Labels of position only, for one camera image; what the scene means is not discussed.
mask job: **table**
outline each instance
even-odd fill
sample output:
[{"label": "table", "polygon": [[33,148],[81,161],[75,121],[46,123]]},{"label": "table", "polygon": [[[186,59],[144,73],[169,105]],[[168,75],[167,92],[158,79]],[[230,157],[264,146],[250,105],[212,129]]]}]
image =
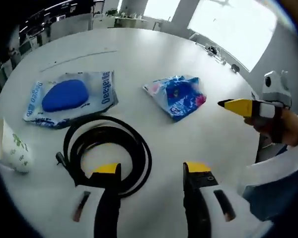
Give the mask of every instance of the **table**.
[{"label": "table", "polygon": [[[118,237],[187,237],[182,163],[205,162],[219,182],[235,189],[240,170],[255,161],[259,134],[241,117],[217,105],[224,99],[251,99],[252,89],[246,81],[194,42],[169,34],[96,29],[57,39],[28,54],[0,94],[0,117],[32,148],[35,165],[27,175],[0,166],[7,189],[25,218],[44,234],[46,220],[74,183],[55,159],[67,129],[36,127],[22,119],[30,89],[37,79],[50,80],[65,72],[107,70],[115,70],[119,98],[107,114],[130,124],[144,137],[153,161],[144,187],[122,200]],[[177,74],[200,77],[207,101],[174,123],[142,85]],[[84,161],[86,170],[112,161],[122,163],[123,177],[131,170],[128,153],[118,145],[94,148]]]}]

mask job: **person's arm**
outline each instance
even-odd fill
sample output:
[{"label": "person's arm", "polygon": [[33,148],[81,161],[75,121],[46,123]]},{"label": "person's arm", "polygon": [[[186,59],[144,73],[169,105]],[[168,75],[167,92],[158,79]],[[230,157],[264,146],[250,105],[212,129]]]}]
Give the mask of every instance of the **person's arm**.
[{"label": "person's arm", "polygon": [[[298,145],[298,116],[288,109],[283,109],[282,120],[285,126],[282,143],[292,147]],[[259,133],[268,136],[272,130],[272,124],[269,123],[262,127],[256,127],[252,118],[246,118],[245,123],[254,127]]]}]

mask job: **window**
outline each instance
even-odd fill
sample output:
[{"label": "window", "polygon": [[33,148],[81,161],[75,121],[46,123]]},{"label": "window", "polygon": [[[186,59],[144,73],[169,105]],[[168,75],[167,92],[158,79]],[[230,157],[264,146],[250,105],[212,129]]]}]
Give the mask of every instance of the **window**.
[{"label": "window", "polygon": [[144,15],[171,21],[180,0],[148,0]]},{"label": "window", "polygon": [[121,4],[123,3],[123,0],[119,0],[118,2],[118,7],[117,7],[117,11],[120,12],[121,9]]},{"label": "window", "polygon": [[251,71],[271,40],[276,21],[274,13],[255,0],[200,0],[188,28],[208,37]]}]

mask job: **crumpled plastic bag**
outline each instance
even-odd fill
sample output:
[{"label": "crumpled plastic bag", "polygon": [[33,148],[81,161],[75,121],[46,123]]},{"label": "crumpled plastic bag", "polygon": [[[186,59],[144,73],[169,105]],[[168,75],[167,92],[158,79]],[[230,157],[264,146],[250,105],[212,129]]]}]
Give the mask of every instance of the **crumpled plastic bag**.
[{"label": "crumpled plastic bag", "polygon": [[[85,84],[89,94],[88,100],[74,109],[45,112],[42,108],[44,96],[56,84],[70,79],[78,79]],[[113,71],[66,73],[53,81],[34,83],[23,119],[39,126],[64,128],[72,125],[76,119],[82,116],[103,113],[117,103]]]},{"label": "crumpled plastic bag", "polygon": [[173,120],[179,121],[194,112],[206,101],[198,77],[173,76],[145,84],[143,88]]}]

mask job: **paper cup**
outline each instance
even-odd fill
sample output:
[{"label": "paper cup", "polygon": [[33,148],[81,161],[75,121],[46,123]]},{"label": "paper cup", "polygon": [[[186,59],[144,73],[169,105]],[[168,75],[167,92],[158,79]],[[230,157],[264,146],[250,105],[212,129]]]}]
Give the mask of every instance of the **paper cup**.
[{"label": "paper cup", "polygon": [[0,163],[23,173],[29,172],[33,166],[28,144],[12,131],[4,119],[0,119]]}]

